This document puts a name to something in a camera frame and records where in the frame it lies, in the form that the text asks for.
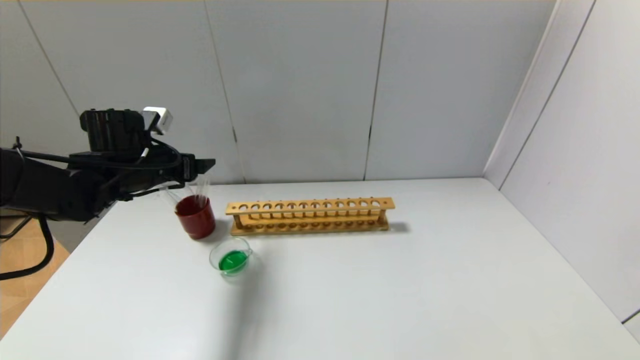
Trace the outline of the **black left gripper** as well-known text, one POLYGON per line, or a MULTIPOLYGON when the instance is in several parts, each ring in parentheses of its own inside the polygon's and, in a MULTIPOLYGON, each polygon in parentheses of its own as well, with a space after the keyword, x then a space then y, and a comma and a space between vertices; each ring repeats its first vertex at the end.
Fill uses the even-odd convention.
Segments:
MULTIPOLYGON (((171 165, 178 159, 178 155, 166 146, 155 145, 151 149, 151 159, 154 164, 171 165)), ((181 153, 178 165, 155 170, 153 178, 158 183, 188 183, 192 182, 198 174, 206 174, 216 163, 215 158, 195 159, 192 153, 181 153)))

